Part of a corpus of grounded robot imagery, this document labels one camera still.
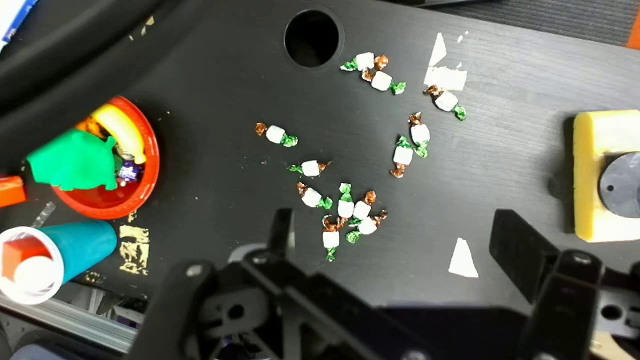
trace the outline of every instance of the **yellow banana toy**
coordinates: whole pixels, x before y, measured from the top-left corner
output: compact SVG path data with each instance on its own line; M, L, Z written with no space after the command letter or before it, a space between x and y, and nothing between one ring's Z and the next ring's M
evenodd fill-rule
M147 160L142 135L122 110L111 104L105 104L95 110L91 117L109 131L124 152L133 156L136 164L142 164Z

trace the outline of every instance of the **black tabletop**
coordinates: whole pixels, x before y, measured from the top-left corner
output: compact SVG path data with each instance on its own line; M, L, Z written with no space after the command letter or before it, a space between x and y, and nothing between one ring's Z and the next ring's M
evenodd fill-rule
M291 60L283 41L289 21L308 9L329 14L339 30L336 53L312 69ZM29 23L24 32L36 28ZM422 94L438 32L447 44L438 65L461 62L468 71L457 92L464 122ZM389 57L385 72L407 82L405 93L379 92L338 69L367 51ZM376 1L216 1L183 44L123 91L161 146L153 194L130 224L113 222L149 230L148 275L120 270L116 251L80 280L151 296L178 260L223 266L232 249L266 240L276 208L293 207L292 261L373 304L526 310L488 252L497 208L515 209L557 246L586 249L613 268L626 270L640 256L636 242L587 244L570 229L570 120L581 111L636 107L639 65L640 53L621 47ZM388 172L394 143L408 135L415 111L431 130L429 157L414 157L396 179ZM270 143L255 134L256 122L281 126L300 143ZM325 212L302 203L300 179L286 171L305 160L333 161L320 177L302 180L320 193L337 200L340 182L349 182L355 198L376 190L374 210L389 213L354 245L343 235L334 263L324 260ZM58 207L47 224L82 219L44 185L29 183L28 193L28 203L0 210L1 227L29 225L50 200ZM478 279L447 271L458 237L468 241Z

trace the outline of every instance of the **blue cup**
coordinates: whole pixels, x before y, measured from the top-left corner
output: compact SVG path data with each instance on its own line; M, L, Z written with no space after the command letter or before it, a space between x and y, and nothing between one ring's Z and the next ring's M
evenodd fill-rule
M118 243L115 230L105 221L74 222L39 230L60 250L65 266L63 284L109 256Z

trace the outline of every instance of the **red bowl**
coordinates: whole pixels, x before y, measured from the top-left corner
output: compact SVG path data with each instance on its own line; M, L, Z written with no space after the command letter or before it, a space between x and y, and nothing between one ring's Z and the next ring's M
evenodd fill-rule
M135 124L145 141L144 173L138 182L118 186L116 190L107 191L103 186L89 190L72 190L64 192L57 187L53 191L65 204L78 213L101 220L126 217L137 210L149 198L156 186L160 171L160 152L156 136L151 124L142 112L129 100L116 96L109 104L122 110Z

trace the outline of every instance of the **yellow sponge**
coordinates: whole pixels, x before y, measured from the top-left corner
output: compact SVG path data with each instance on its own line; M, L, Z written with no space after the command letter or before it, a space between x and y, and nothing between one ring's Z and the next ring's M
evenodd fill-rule
M640 111L594 111L575 117L573 205L579 238L588 242L640 239L640 218L610 212L598 194L605 157L635 151L640 151Z

